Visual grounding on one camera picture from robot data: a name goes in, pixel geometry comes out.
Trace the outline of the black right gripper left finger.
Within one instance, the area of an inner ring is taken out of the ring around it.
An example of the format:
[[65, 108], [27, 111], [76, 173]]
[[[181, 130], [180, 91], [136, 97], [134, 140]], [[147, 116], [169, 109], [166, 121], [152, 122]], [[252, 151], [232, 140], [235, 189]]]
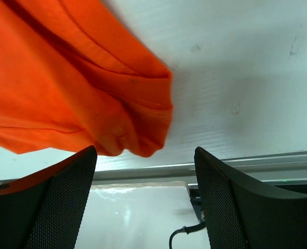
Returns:
[[0, 185], [0, 248], [74, 248], [96, 166], [89, 146]]

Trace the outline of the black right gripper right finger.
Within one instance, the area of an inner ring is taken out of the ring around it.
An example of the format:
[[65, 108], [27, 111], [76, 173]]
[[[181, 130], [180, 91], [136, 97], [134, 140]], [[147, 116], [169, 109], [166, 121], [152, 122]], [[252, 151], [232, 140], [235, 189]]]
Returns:
[[211, 248], [307, 248], [307, 193], [259, 181], [201, 147], [194, 165]]

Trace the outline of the orange t shirt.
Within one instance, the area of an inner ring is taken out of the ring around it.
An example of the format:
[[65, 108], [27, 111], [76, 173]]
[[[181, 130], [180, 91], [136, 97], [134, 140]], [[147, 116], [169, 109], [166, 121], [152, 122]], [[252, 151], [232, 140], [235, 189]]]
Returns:
[[172, 73], [101, 1], [0, 1], [0, 147], [149, 157]]

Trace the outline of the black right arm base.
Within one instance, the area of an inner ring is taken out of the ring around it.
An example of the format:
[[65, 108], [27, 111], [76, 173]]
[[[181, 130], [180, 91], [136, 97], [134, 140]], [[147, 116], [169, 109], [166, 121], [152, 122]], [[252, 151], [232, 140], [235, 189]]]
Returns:
[[200, 196], [200, 191], [197, 184], [188, 185], [189, 197], [194, 212], [200, 223], [205, 222], [204, 211], [202, 206], [202, 199]]

